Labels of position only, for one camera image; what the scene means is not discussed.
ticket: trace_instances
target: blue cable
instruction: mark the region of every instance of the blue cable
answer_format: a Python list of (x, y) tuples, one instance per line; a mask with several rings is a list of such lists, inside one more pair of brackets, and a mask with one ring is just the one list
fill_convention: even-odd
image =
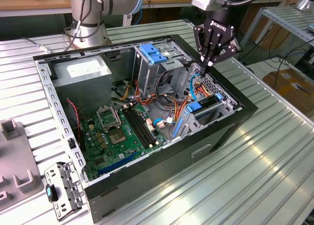
[(193, 97), (194, 100), (197, 100), (196, 99), (196, 96), (194, 94), (194, 91), (193, 91), (193, 79), (196, 77), (196, 76), (199, 76), (199, 74), (194, 74), (191, 78), (191, 81), (190, 81), (190, 92), (191, 92), (191, 95)]
[(160, 122), (160, 121), (163, 121), (163, 119), (162, 119), (162, 118), (156, 119), (156, 120), (153, 122), (153, 125), (156, 126), (156, 124), (157, 124), (158, 122)]
[(138, 18), (137, 22), (135, 23), (135, 25), (137, 25), (137, 24), (138, 24), (138, 22), (142, 19), (142, 11), (143, 11), (143, 9), (141, 9), (141, 14), (140, 14), (140, 16), (139, 16), (139, 18)]

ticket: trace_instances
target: chip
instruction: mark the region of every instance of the chip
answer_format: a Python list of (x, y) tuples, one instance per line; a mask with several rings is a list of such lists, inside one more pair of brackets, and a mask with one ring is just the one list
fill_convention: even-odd
[(112, 144), (114, 145), (127, 139), (121, 128), (110, 131), (108, 134)]
[(97, 165), (101, 165), (101, 164), (103, 164), (104, 162), (105, 162), (105, 160), (104, 160), (103, 157), (98, 158), (98, 159), (95, 160), (95, 163), (96, 163)]

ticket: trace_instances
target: workbench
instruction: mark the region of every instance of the workbench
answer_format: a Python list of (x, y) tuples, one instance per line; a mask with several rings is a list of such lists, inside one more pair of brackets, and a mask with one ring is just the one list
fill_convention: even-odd
[(269, 18), (269, 21), (255, 41), (256, 44), (265, 37), (267, 31), (276, 23), (294, 34), (295, 38), (298, 37), (308, 42), (309, 45), (314, 45), (314, 33), (309, 30), (309, 25), (314, 24), (314, 12), (303, 12), (289, 5), (261, 8), (241, 42), (242, 47), (249, 41), (263, 16)]
[[(196, 48), (184, 21), (108, 29), (113, 43), (177, 33)], [(54, 52), (63, 35), (33, 38)], [(38, 169), (69, 161), (24, 40), (0, 42), (0, 120), (24, 124)], [(219, 150), (97, 224), (301, 224), (314, 208), (313, 123), (232, 58), (216, 68), (259, 109)], [(57, 224), (45, 190), (0, 212), (3, 224)], [(60, 224), (92, 224), (86, 205)]]

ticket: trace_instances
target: motherboard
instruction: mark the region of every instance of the motherboard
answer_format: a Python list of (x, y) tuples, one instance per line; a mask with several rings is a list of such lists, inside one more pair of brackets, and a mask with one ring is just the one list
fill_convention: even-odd
[(101, 108), (92, 118), (82, 120), (88, 178), (96, 179), (167, 144), (165, 137), (157, 129), (150, 129), (147, 122), (150, 119), (141, 105)]

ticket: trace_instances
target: ram slot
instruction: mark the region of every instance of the ram slot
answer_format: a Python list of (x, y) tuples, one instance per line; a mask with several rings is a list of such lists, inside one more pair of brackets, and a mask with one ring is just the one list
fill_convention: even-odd
[(127, 121), (131, 125), (137, 137), (140, 139), (145, 149), (148, 148), (150, 144), (155, 143), (153, 136), (134, 110), (125, 110), (124, 116), (126, 117)]

